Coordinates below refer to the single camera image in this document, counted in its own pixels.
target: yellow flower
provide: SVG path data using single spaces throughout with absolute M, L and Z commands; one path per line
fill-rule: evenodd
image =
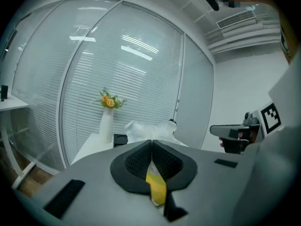
M 115 105 L 114 100 L 113 99 L 108 99 L 107 105 L 108 105 L 108 107 L 113 107 Z
M 108 99 L 109 99 L 109 97 L 107 97 L 107 96 L 103 96 L 103 98 L 102 98 L 102 102 L 107 102 L 107 101 L 108 101 Z

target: air vent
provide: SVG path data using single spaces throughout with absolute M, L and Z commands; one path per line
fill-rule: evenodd
M 217 22 L 217 25 L 219 26 L 220 29 L 223 29 L 223 28 L 229 27 L 231 25 L 238 24 L 238 23 L 241 23 L 243 21 L 253 19 L 253 18 L 256 18 L 253 11 L 246 11 L 246 12 L 242 12 L 242 13 L 227 17 L 227 18 Z

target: white venetian blind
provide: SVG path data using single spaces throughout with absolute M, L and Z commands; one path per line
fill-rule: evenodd
M 17 146 L 58 171 L 63 162 L 55 112 L 64 70 L 83 36 L 115 4 L 115 0 L 64 1 L 36 29 L 20 58 L 12 93 L 30 106 L 23 110 L 29 129 L 22 140 L 16 138 Z M 17 127 L 20 121 L 13 118 Z
M 208 126 L 213 66 L 201 49 L 186 36 L 185 60 L 174 137 L 187 146 L 200 148 Z
M 39 24 L 58 4 L 59 3 L 53 3 L 34 11 L 24 20 L 20 21 L 16 27 L 16 35 L 6 52 L 1 71 L 1 82 L 3 85 L 8 86 L 9 92 L 11 92 L 12 89 L 17 64 L 28 40 Z
M 91 101 L 107 87 L 127 99 L 115 111 L 114 129 L 125 134 L 132 120 L 156 125 L 173 118 L 183 36 L 147 12 L 118 5 L 83 41 L 65 81 L 63 140 L 72 163 L 91 133 L 98 133 L 103 108 Z

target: white vase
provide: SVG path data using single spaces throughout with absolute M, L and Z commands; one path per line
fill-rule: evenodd
M 113 137 L 113 116 L 115 109 L 103 108 L 103 116 L 99 125 L 99 137 L 102 143 L 110 143 Z

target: white table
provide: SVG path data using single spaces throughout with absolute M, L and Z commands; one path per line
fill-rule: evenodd
M 86 142 L 84 143 L 82 148 L 79 150 L 77 155 L 75 156 L 71 165 L 73 163 L 75 163 L 76 161 L 82 159 L 83 157 L 89 156 L 94 153 L 106 151 L 106 150 L 112 149 L 113 147 L 114 147 L 114 136 L 112 137 L 111 143 L 104 144 L 104 143 L 101 143 L 99 134 L 92 133 L 89 136 L 89 138 L 86 140 Z
M 8 93 L 8 98 L 2 102 L 0 102 L 0 130 L 1 136 L 3 139 L 3 144 L 5 150 L 8 154 L 8 159 L 12 164 L 14 170 L 18 174 L 18 178 L 15 180 L 14 184 L 12 185 L 13 189 L 17 189 L 22 180 L 25 178 L 27 173 L 33 168 L 35 165 L 34 162 L 31 162 L 23 171 L 20 169 L 13 151 L 10 147 L 9 140 L 8 140 L 8 132 L 7 132 L 7 125 L 10 124 L 10 111 L 14 109 L 28 107 L 29 105 L 24 101 L 14 97 L 13 95 Z

